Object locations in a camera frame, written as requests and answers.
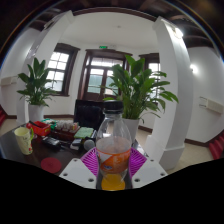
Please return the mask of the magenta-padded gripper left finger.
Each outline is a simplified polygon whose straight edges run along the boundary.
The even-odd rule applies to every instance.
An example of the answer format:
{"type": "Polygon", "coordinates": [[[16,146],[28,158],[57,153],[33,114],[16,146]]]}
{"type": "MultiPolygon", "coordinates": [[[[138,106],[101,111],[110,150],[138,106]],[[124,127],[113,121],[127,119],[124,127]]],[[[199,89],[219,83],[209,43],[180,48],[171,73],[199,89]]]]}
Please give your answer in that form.
{"type": "Polygon", "coordinates": [[[99,173],[99,164],[95,148],[85,153],[80,159],[73,158],[60,177],[84,188],[95,189],[99,173]]]}

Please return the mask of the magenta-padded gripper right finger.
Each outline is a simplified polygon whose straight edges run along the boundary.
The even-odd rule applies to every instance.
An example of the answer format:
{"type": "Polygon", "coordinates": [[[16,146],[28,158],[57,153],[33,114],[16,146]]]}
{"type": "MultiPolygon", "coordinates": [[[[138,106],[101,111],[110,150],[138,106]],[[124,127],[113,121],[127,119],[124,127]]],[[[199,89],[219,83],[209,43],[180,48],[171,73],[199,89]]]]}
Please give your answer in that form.
{"type": "Polygon", "coordinates": [[[146,158],[134,148],[131,149],[128,171],[133,188],[143,187],[167,175],[157,161],[146,158]]]}

